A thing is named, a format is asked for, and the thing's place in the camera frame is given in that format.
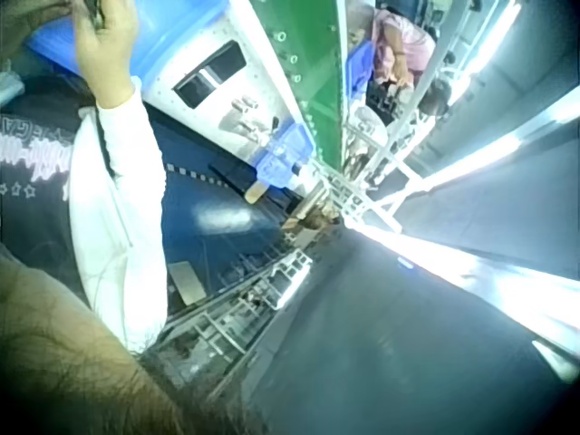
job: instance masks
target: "window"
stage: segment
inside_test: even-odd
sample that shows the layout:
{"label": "window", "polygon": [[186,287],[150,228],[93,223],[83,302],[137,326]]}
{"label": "window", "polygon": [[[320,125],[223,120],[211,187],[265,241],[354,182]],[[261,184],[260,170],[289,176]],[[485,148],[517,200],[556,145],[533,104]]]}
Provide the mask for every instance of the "window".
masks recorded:
{"label": "window", "polygon": [[191,109],[197,108],[223,82],[246,66],[236,41],[230,41],[193,70],[174,88]]}

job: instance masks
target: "green panel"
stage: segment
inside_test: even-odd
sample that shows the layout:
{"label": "green panel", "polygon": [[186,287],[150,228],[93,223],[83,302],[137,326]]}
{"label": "green panel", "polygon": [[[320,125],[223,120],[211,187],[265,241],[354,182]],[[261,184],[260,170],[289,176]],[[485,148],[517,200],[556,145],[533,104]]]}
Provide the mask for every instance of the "green panel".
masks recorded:
{"label": "green panel", "polygon": [[[319,159],[342,158],[342,72],[335,0],[253,0],[316,141]],[[279,32],[285,40],[278,41]],[[295,63],[291,56],[297,56]]]}

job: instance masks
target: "white shirt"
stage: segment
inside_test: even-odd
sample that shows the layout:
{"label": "white shirt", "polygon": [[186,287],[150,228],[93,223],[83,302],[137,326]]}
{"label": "white shirt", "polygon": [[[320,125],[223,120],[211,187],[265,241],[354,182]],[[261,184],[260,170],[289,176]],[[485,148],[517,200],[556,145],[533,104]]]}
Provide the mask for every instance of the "white shirt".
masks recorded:
{"label": "white shirt", "polygon": [[99,108],[111,167],[100,149],[95,110],[72,151],[72,243],[92,310],[135,353],[155,342],[167,320],[167,269],[161,237],[166,175],[148,114],[136,91],[122,106]]}

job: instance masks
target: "pink shirt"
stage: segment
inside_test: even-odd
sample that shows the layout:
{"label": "pink shirt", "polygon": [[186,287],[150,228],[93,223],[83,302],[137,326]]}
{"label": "pink shirt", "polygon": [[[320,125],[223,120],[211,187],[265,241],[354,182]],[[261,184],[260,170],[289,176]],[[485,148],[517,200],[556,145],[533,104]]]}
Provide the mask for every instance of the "pink shirt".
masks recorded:
{"label": "pink shirt", "polygon": [[407,58],[409,71],[417,78],[427,68],[429,59],[435,51],[435,41],[423,29],[413,24],[407,18],[392,14],[385,10],[377,10],[372,24],[372,41],[375,44],[374,80],[386,82],[391,77],[395,56],[387,44],[384,30],[387,25],[401,31],[402,49]]}

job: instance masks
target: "worker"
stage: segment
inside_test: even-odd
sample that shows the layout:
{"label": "worker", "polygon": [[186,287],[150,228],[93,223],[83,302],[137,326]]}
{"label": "worker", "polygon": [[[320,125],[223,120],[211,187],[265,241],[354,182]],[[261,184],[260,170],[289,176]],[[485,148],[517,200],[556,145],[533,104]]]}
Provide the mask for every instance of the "worker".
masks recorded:
{"label": "worker", "polygon": [[142,353],[166,323],[168,302],[160,227],[166,175],[129,67],[137,9],[134,0],[102,0],[105,28],[97,32],[84,0],[69,1],[1,4],[5,58],[72,8],[78,64],[98,109],[79,119],[78,102],[50,81],[3,107],[0,242],[65,284],[129,351]]}
{"label": "worker", "polygon": [[443,116],[450,109],[451,94],[452,89],[449,82],[441,78],[435,79],[419,102],[418,109],[425,115]]}
{"label": "worker", "polygon": [[386,10],[374,12],[374,80],[413,85],[427,68],[435,41],[407,18]]}
{"label": "worker", "polygon": [[265,433],[258,418],[232,415],[231,403],[210,405],[201,391],[175,391],[151,359],[138,362],[61,283],[6,255],[0,249],[7,428],[38,435]]}

